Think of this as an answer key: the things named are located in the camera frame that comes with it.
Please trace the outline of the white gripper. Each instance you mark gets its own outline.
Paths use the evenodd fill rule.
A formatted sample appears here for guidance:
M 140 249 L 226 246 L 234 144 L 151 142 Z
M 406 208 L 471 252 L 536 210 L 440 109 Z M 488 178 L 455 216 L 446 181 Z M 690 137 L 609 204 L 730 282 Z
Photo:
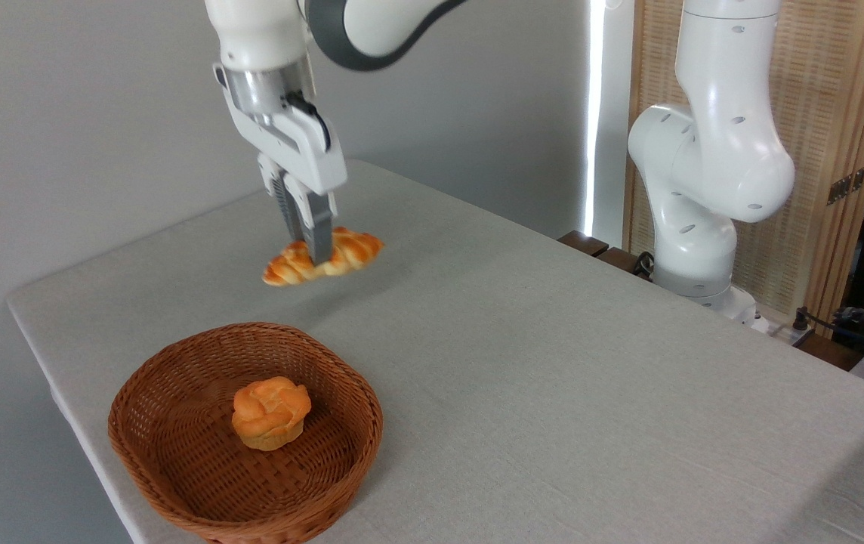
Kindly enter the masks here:
M 212 65 L 239 134 L 263 154 L 258 165 L 267 193 L 293 241 L 307 244 L 320 266 L 332 258 L 333 190 L 348 180 L 340 142 L 312 104 L 282 93 L 281 73 L 229 71 Z

